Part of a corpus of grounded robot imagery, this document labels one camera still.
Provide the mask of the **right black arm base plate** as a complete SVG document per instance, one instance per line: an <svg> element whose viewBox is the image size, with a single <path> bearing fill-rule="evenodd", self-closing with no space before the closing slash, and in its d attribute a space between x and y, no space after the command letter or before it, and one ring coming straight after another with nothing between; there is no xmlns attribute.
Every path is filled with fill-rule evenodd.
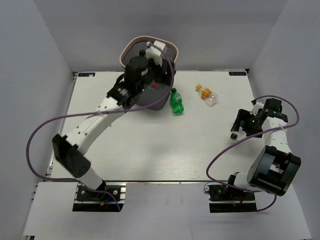
<svg viewBox="0 0 320 240"><path fill-rule="evenodd" d="M208 182L203 190L209 196L209 211L212 214L250 213L257 210L254 193L228 188L213 182Z"/></svg>

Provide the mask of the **red label cola bottle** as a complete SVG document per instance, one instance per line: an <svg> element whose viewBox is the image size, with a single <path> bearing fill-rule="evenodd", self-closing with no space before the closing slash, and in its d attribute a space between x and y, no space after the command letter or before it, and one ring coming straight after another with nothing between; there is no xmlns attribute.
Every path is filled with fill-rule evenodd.
<svg viewBox="0 0 320 240"><path fill-rule="evenodd" d="M160 84L158 82L153 82L148 88L153 91L158 91L160 89Z"/></svg>

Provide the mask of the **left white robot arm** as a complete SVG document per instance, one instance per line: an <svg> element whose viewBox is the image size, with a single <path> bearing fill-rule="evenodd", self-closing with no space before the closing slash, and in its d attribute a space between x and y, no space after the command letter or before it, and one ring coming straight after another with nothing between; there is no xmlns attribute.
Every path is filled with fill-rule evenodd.
<svg viewBox="0 0 320 240"><path fill-rule="evenodd" d="M55 159L78 181L88 187L88 193L99 200L105 196L106 184L93 170L85 157L90 146L111 124L133 108L143 91L163 74L163 64L168 61L160 56L135 56L125 66L106 97L74 130L52 139Z"/></svg>

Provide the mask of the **black label black cap bottle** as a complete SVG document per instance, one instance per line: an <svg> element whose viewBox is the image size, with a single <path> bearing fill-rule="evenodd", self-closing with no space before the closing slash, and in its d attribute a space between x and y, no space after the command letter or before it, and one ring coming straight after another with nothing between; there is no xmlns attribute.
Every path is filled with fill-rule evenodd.
<svg viewBox="0 0 320 240"><path fill-rule="evenodd" d="M239 131L232 131L230 134L230 138L233 140L239 140L246 136L246 133L241 129Z"/></svg>

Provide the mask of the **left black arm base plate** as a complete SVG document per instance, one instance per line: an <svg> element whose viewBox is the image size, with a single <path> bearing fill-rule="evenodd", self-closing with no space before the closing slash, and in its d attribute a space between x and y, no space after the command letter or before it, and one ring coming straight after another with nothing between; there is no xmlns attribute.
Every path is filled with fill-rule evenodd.
<svg viewBox="0 0 320 240"><path fill-rule="evenodd" d="M83 185L78 184L72 211L92 213L112 213L121 211L125 203L126 183L108 182L104 191L113 195L119 208L110 195L89 191Z"/></svg>

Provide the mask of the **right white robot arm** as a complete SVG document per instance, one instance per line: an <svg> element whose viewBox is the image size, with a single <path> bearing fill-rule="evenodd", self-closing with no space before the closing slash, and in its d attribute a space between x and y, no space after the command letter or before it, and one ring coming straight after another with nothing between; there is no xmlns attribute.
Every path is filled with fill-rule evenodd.
<svg viewBox="0 0 320 240"><path fill-rule="evenodd" d="M282 112L282 101L268 98L265 102L253 100L252 105L251 111L238 111L230 131L263 138L264 147L248 172L229 176L225 192L233 200L244 190L283 196L301 166L301 158L293 154L288 144L288 117Z"/></svg>

